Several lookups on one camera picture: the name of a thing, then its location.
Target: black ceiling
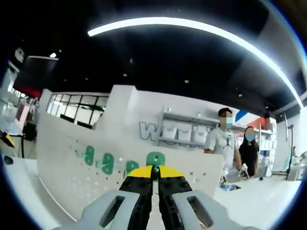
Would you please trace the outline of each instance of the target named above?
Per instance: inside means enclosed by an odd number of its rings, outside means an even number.
[[[27,55],[48,57],[56,52],[59,61],[48,85],[53,91],[109,92],[113,84],[133,84],[140,90],[200,98],[259,115],[266,106],[277,109],[294,99],[288,89],[262,98],[257,93],[261,88],[230,88],[228,81],[248,53],[210,33],[147,25],[87,35],[110,22],[165,16],[212,24],[253,43],[269,14],[258,0],[31,1],[15,11],[16,21],[8,26],[8,52],[19,46]],[[302,76],[296,79],[296,85],[304,83]]]

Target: blue face mask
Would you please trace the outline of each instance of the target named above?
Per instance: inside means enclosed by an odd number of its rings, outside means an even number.
[[[230,127],[232,126],[232,122],[232,117],[226,117],[226,129],[230,129]]]
[[[248,141],[252,141],[253,139],[255,139],[255,135],[254,134],[245,134],[245,138]]]

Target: shelf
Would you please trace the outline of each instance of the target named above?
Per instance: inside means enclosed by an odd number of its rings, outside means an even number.
[[[184,141],[184,140],[164,138],[164,137],[159,137],[159,141],[172,142],[172,143],[183,144],[183,145],[193,145],[193,146],[202,146],[202,147],[205,146],[204,143],[197,143],[197,142],[192,142],[192,141]]]
[[[196,125],[211,126],[211,127],[215,127],[219,123],[218,119],[213,119],[208,117],[192,117],[192,116],[178,115],[173,113],[163,113],[163,119],[185,122]],[[239,124],[233,124],[231,126],[231,130],[236,130],[240,132],[244,132],[246,128],[247,128],[246,126],[242,126]],[[255,128],[254,130],[256,133],[259,133],[259,129]],[[261,133],[266,135],[273,134],[271,131],[268,130],[262,130]]]

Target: ceiling light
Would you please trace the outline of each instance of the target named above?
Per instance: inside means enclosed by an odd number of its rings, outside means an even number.
[[[198,30],[207,31],[209,33],[224,37],[234,43],[237,43],[239,46],[244,47],[249,52],[256,55],[260,60],[262,60],[266,65],[268,65],[287,85],[287,87],[290,89],[291,93],[295,97],[297,103],[299,104],[300,108],[304,108],[302,101],[300,100],[297,92],[295,91],[295,88],[288,80],[285,73],[280,69],[278,65],[275,64],[268,56],[266,56],[264,53],[262,53],[259,49],[254,47],[251,43],[245,41],[244,39],[228,32],[225,30],[222,30],[221,28],[208,25],[205,23],[200,23],[192,20],[187,19],[181,19],[181,18],[168,18],[168,17],[150,17],[150,18],[135,18],[135,19],[128,19],[119,21],[116,23],[110,23],[107,25],[103,25],[100,27],[97,27],[93,30],[88,31],[89,36],[94,36],[106,31],[111,31],[119,28],[129,27],[129,26],[137,26],[137,25],[177,25],[177,26],[184,26],[189,28],[194,28]]]

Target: tripod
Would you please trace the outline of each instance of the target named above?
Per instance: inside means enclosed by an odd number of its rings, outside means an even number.
[[[289,167],[286,170],[287,176],[286,176],[286,181],[288,180],[288,176],[291,171],[291,163],[292,163],[292,157],[293,157],[293,125],[290,125],[288,129],[291,130],[291,155],[290,155],[290,161],[289,161]]]

